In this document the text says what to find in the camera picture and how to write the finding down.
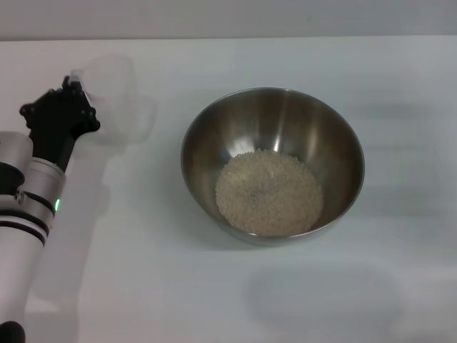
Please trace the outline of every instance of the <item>metal bowl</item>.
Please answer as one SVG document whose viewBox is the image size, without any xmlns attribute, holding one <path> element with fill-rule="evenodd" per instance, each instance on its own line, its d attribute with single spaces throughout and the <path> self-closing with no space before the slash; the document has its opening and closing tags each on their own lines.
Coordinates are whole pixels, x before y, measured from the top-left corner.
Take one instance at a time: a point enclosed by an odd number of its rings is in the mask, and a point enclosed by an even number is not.
<svg viewBox="0 0 457 343">
<path fill-rule="evenodd" d="M 259 148 L 297 156 L 321 183 L 322 215 L 307 232 L 250 234 L 219 212 L 219 173 L 232 157 Z M 246 242 L 269 245 L 307 237 L 341 218 L 361 190 L 364 160 L 353 129 L 330 106 L 297 91 L 257 88 L 225 96 L 195 118 L 184 137 L 181 168 L 194 199 L 223 229 Z"/>
</svg>

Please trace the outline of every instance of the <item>uncooked rice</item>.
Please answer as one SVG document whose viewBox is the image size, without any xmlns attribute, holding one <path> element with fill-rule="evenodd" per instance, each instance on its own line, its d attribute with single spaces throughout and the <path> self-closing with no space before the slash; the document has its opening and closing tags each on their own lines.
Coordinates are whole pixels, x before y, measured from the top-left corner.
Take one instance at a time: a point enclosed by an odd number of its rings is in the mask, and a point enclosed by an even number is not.
<svg viewBox="0 0 457 343">
<path fill-rule="evenodd" d="M 308 167 L 271 150 L 240 154 L 216 183 L 216 203 L 228 222 L 260 236 L 309 231 L 320 217 L 323 195 Z"/>
</svg>

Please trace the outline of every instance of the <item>white table surface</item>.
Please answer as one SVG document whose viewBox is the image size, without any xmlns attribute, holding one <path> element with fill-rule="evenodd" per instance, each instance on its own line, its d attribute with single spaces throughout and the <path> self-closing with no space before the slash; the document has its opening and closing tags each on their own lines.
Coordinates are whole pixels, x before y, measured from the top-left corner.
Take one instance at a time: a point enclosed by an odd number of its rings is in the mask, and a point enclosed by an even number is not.
<svg viewBox="0 0 457 343">
<path fill-rule="evenodd" d="M 31 343 L 457 340 L 457 37 L 0 43 L 1 129 L 90 59 L 118 52 L 156 105 L 141 144 L 78 143 L 29 297 Z M 328 233 L 253 248 L 187 192 L 192 119 L 255 86 L 339 111 L 366 156 Z"/>
</svg>

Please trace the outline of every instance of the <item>white wall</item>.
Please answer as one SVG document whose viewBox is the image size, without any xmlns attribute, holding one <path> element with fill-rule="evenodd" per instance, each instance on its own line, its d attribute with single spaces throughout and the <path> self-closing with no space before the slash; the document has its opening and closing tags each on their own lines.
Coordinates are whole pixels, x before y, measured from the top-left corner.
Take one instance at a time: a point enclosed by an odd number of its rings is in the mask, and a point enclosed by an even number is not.
<svg viewBox="0 0 457 343">
<path fill-rule="evenodd" d="M 391 34 L 457 34 L 457 1 L 0 1 L 0 39 Z"/>
</svg>

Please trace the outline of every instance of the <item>bowl rim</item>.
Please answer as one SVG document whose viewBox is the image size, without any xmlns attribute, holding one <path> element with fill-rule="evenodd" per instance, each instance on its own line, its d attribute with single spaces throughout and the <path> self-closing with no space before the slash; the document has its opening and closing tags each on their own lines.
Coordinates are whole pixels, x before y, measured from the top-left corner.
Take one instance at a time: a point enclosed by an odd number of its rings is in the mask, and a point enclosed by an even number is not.
<svg viewBox="0 0 457 343">
<path fill-rule="evenodd" d="M 359 147 L 359 150 L 360 150 L 360 153 L 361 153 L 362 177 L 361 177 L 361 180 L 360 180 L 360 184 L 359 184 L 359 186 L 357 188 L 357 192 L 355 193 L 355 195 L 354 195 L 353 199 L 351 200 L 351 202 L 349 203 L 349 205 L 344 209 L 344 211 L 342 211 L 336 218 L 332 219 L 329 223 L 327 223 L 325 225 L 322 225 L 320 227 L 316 227 L 315 229 L 312 229 L 311 231 L 303 232 L 301 234 L 293 234 L 293 235 L 290 235 L 290 236 L 261 236 L 259 234 L 254 234 L 252 232 L 247 232 L 247 231 L 244 231 L 244 230 L 239 229 L 237 227 L 234 227 L 233 225 L 231 225 L 228 222 L 221 222 L 219 219 L 214 218 L 211 214 L 209 214 L 201 206 L 200 202 L 197 200 L 197 198 L 192 193 L 191 188 L 189 187 L 188 179 L 187 179 L 186 175 L 184 174 L 184 146 L 186 145 L 188 135 L 189 135 L 191 129 L 194 127 L 194 124 L 206 112 L 206 110 L 210 109 L 212 106 L 216 105 L 219 102 L 222 102 L 223 100 L 225 100 L 227 98 L 230 98 L 230 97 L 242 94 L 242 93 L 249 93 L 249 92 L 252 92 L 252 91 L 264 91 L 264 90 L 289 92 L 289 93 L 292 93 L 292 94 L 297 94 L 299 96 L 305 96 L 305 97 L 311 98 L 312 100 L 317 101 L 318 103 L 323 104 L 324 106 L 328 107 L 341 120 L 343 120 L 343 122 L 347 125 L 349 130 L 352 132 L 353 136 L 356 138 L 356 143 L 357 143 L 357 145 Z M 357 134 L 354 131 L 354 129 L 352 128 L 352 126 L 348 123 L 348 121 L 341 114 L 339 114 L 339 112 L 337 112 L 333 107 L 331 107 L 330 105 L 326 104 L 322 100 L 319 100 L 319 99 L 315 98 L 314 96 L 311 96 L 309 94 L 303 93 L 301 91 L 295 91 L 293 89 L 288 89 L 288 88 L 267 87 L 267 86 L 265 86 L 265 87 L 254 87 L 254 88 L 242 89 L 240 91 L 235 91 L 233 93 L 227 94 L 227 95 L 225 95 L 225 96 L 223 96 L 223 97 L 211 102 L 208 106 L 206 106 L 204 109 L 202 109 L 200 111 L 200 113 L 194 118 L 194 120 L 192 120 L 191 124 L 189 125 L 188 129 L 186 130 L 186 134 L 184 134 L 183 142 L 182 142 L 182 145 L 181 145 L 181 173 L 183 175 L 184 182 L 186 183 L 187 190 L 191 194 L 192 198 L 194 198 L 196 203 L 199 204 L 199 206 L 202 208 L 202 210 L 204 210 L 212 219 L 215 219 L 216 221 L 221 222 L 222 224 L 230 227 L 231 229 L 234 229 L 235 231 L 237 231 L 237 232 L 239 232 L 241 234 L 245 234 L 245 235 L 253 237 L 255 239 L 261 239 L 261 240 L 265 240 L 265 241 L 269 241 L 269 240 L 271 240 L 271 241 L 289 240 L 289 239 L 298 239 L 300 237 L 304 237 L 304 236 L 307 236 L 309 234 L 313 234 L 313 233 L 315 233 L 317 231 L 321 231 L 322 229 L 328 228 L 332 224 L 336 223 L 342 216 L 344 216 L 344 214 L 346 214 L 349 211 L 349 209 L 354 205 L 354 203 L 356 202 L 358 196 L 360 195 L 360 192 L 361 192 L 362 187 L 363 187 L 363 183 L 365 181 L 365 155 L 363 153 L 363 149 L 362 149 L 362 145 L 360 143 L 360 140 L 358 139 Z"/>
</svg>

